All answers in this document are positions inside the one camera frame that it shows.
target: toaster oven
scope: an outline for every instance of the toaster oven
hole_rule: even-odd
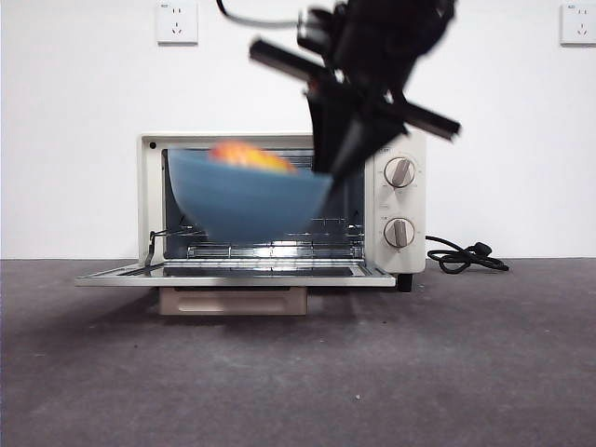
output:
[[[186,221],[169,182],[171,151],[206,151],[228,138],[273,151],[297,168],[312,166],[310,134],[143,134],[139,260],[76,283],[158,287],[162,314],[300,314],[310,286],[409,291],[412,274],[424,270],[426,260],[421,132],[391,142],[369,159],[332,191],[303,232],[250,245],[210,240],[200,226]]]

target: oven base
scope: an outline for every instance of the oven base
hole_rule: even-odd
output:
[[[159,288],[160,315],[306,315],[306,287]]]

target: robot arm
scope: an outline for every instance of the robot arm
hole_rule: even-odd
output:
[[[348,0],[333,12],[309,9],[298,44],[319,65],[263,40],[251,58],[304,80],[313,123],[314,170],[339,182],[410,124],[451,139],[460,125],[406,101],[416,60],[454,17],[455,0]]]

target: blue bowl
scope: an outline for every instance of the blue bowl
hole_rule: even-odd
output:
[[[332,187],[330,175],[235,167],[204,151],[169,149],[168,162],[181,212],[218,242],[262,243],[304,231]]]

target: oven foot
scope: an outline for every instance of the oven foot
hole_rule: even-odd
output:
[[[402,273],[398,275],[398,291],[412,291],[412,279],[413,274],[411,273]]]

